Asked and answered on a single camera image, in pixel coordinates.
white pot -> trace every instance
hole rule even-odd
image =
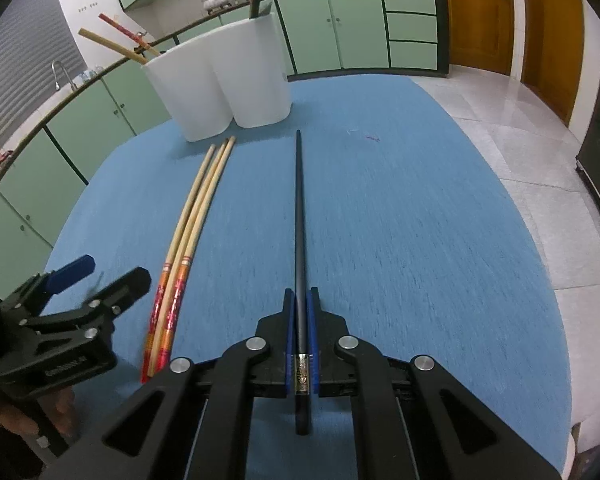
[[[202,7],[205,10],[212,10],[228,3],[229,0],[202,0]]]

blue table surface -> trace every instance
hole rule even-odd
[[[302,130],[308,285],[323,308],[388,356],[430,354],[562,470],[571,415],[562,320],[514,203],[453,119],[404,76],[291,84],[279,124],[186,142],[169,121],[103,163],[47,264],[96,271],[53,298],[73,308],[135,266],[149,294],[116,320],[118,366],[76,386],[87,429],[139,387],[149,312],[184,199],[211,142],[238,141],[209,211],[173,357],[218,357],[282,308],[294,282],[294,134]],[[353,479],[346,399],[316,399],[294,434],[288,400],[255,403],[248,479]]]

faucet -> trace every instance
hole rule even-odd
[[[69,77],[69,73],[66,71],[64,63],[62,61],[55,59],[51,63],[51,71],[54,73],[54,80],[56,81],[56,92],[58,92],[60,90],[60,85],[58,84],[58,76],[56,75],[56,63],[58,63],[60,65],[60,67],[62,68],[62,71],[64,72],[64,76],[66,77],[67,81],[69,82],[69,85],[71,86],[71,91],[75,92],[78,89],[78,87],[73,82],[73,80]]]

silver screw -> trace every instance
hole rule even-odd
[[[358,338],[355,338],[352,335],[344,335],[338,339],[338,344],[345,350],[353,350],[358,346]]]
[[[267,342],[261,337],[251,337],[247,339],[247,348],[249,350],[262,350],[266,344]]]
[[[169,364],[169,368],[172,372],[181,374],[189,370],[191,363],[186,357],[177,357]]]
[[[36,443],[42,448],[46,449],[49,447],[49,439],[46,436],[40,436],[36,439]]]
[[[416,357],[416,360],[413,362],[413,364],[416,365],[416,368],[418,370],[428,372],[434,367],[436,362],[433,360],[433,358],[429,357],[428,355],[419,355],[418,357]]]

